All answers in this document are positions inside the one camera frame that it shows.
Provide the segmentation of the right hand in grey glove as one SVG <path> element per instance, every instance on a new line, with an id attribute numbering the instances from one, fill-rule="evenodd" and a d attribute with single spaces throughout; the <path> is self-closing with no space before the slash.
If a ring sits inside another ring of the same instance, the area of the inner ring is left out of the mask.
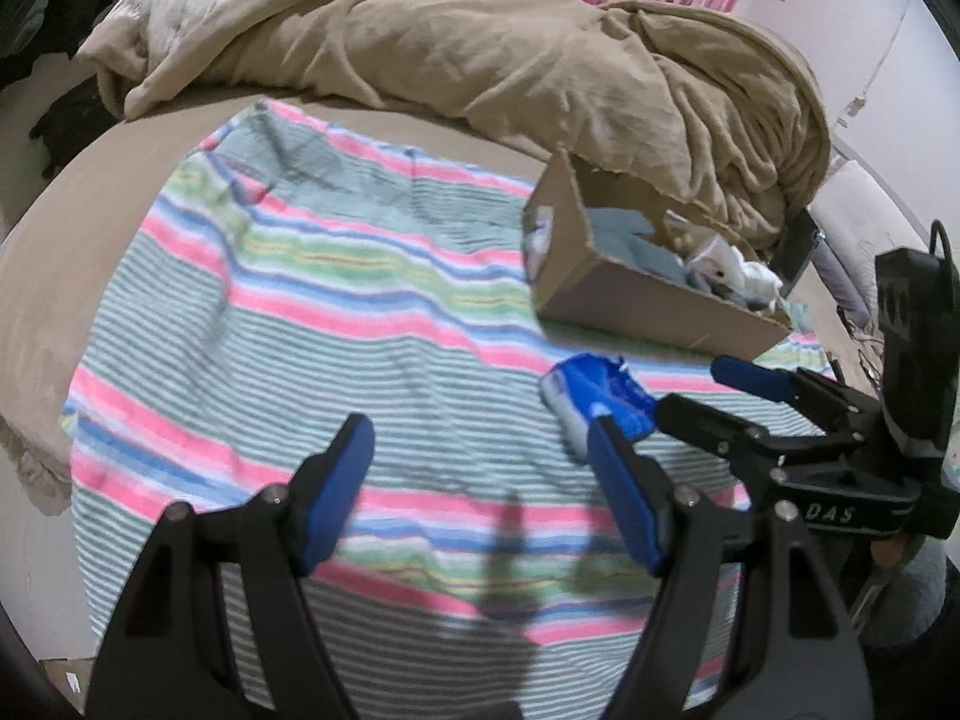
<path id="1" fill-rule="evenodd" d="M 907 544 L 900 561 L 874 567 L 851 608 L 854 630 L 867 647 L 900 647 L 919 639 L 946 603 L 947 555 L 929 536 Z"/>

